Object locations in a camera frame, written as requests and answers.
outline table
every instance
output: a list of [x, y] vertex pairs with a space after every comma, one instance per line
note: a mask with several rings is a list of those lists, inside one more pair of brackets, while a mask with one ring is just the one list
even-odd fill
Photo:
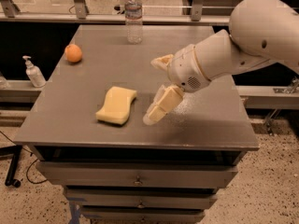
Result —
[[[129, 45], [125, 26], [80, 25], [72, 43], [83, 60], [62, 57], [14, 142], [33, 150], [37, 169], [85, 217], [200, 221], [237, 163], [259, 148], [232, 78], [186, 94], [156, 125], [142, 117], [169, 84], [150, 61], [212, 34], [211, 27], [147, 25], [143, 42]], [[122, 127], [95, 119], [112, 86], [137, 90]]]

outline drawer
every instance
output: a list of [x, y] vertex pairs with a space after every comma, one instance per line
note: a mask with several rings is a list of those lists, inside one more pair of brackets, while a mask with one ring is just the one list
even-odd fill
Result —
[[51, 184], [63, 186], [225, 188], [237, 174], [232, 166], [41, 161]]
[[208, 209], [217, 200], [213, 194], [175, 189], [64, 189], [69, 202], [78, 205], [135, 208]]
[[130, 220], [144, 223], [146, 221], [176, 221], [199, 222], [205, 214], [193, 210], [171, 209], [121, 209], [121, 208], [94, 208], [81, 207], [80, 213], [86, 218], [100, 220]]

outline black stand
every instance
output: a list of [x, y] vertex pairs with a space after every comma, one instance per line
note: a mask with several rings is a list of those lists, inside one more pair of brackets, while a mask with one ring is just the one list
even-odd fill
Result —
[[8, 169], [7, 173], [7, 180], [6, 180], [6, 186], [14, 186], [18, 188], [21, 185], [21, 182], [17, 179], [14, 179], [18, 161], [21, 153], [21, 146], [12, 146], [12, 147], [1, 147], [0, 148], [0, 157], [2, 156], [8, 156], [12, 155], [11, 157], [11, 163]]

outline gray tabletop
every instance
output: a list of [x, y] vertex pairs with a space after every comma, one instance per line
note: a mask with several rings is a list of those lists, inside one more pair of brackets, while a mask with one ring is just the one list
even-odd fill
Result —
[[[169, 84], [150, 61], [212, 35], [211, 27], [144, 26], [144, 40], [129, 45], [124, 26], [81, 25], [72, 43], [83, 60], [62, 57], [14, 141], [20, 145], [255, 150], [254, 131], [230, 76], [185, 100], [153, 126], [143, 124], [155, 92]], [[123, 126], [95, 118], [112, 86], [137, 90]]]

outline bottle label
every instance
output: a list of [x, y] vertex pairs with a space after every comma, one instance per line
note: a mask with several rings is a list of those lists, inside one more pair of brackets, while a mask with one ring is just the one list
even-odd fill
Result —
[[142, 6], [139, 4], [125, 5], [125, 18], [129, 20], [138, 20], [142, 18]]

